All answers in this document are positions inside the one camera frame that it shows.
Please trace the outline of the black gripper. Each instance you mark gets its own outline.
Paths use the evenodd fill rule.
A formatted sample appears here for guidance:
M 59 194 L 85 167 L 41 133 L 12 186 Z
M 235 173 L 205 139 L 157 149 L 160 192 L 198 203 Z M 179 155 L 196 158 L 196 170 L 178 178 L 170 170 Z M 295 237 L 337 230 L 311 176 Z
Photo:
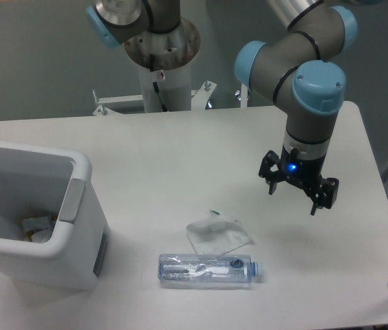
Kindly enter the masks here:
M 339 180 L 334 177 L 322 178 L 321 171 L 326 155 L 311 160 L 290 159 L 291 154 L 282 148 L 281 158 L 272 150 L 261 161 L 258 176 L 269 185 L 269 195 L 273 195 L 277 184 L 282 181 L 300 188 L 311 198 L 313 204 L 310 214 L 317 209 L 331 209 L 336 201 Z

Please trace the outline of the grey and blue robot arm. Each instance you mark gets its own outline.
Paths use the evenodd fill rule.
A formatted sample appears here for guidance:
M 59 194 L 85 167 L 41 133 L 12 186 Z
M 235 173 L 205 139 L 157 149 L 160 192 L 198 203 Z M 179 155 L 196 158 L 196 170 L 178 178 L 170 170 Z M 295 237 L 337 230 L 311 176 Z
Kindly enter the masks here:
M 271 1 L 288 34 L 274 45 L 247 43 L 239 51 L 238 81 L 286 116 L 280 154 L 269 151 L 259 176 L 276 190 L 279 182 L 304 191 L 314 210 L 331 208 L 339 181 L 324 178 L 323 163 L 347 86 L 332 57 L 356 39 L 358 24 L 342 6 L 324 1 Z M 148 112 L 191 109 L 191 83 L 184 73 L 200 48 L 197 28 L 184 19 L 179 1 L 93 1 L 87 18 L 108 47 L 123 45 L 145 71 L 144 108 Z

